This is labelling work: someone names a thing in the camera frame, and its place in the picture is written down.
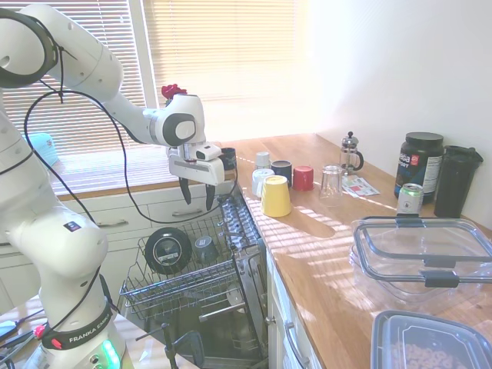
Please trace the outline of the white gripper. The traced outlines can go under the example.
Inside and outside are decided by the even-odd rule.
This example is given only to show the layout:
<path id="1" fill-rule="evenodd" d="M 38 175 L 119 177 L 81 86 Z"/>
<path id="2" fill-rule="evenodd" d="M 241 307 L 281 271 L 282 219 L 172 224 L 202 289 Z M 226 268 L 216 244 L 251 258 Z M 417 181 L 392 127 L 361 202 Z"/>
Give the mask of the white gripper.
<path id="1" fill-rule="evenodd" d="M 168 163 L 170 173 L 179 178 L 181 193 L 187 204 L 191 203 L 188 180 L 206 184 L 206 209 L 210 211 L 214 203 L 215 186 L 225 181 L 225 170 L 222 160 L 220 158 L 213 158 L 210 161 L 186 161 L 180 157 L 177 148 L 169 148 Z"/>

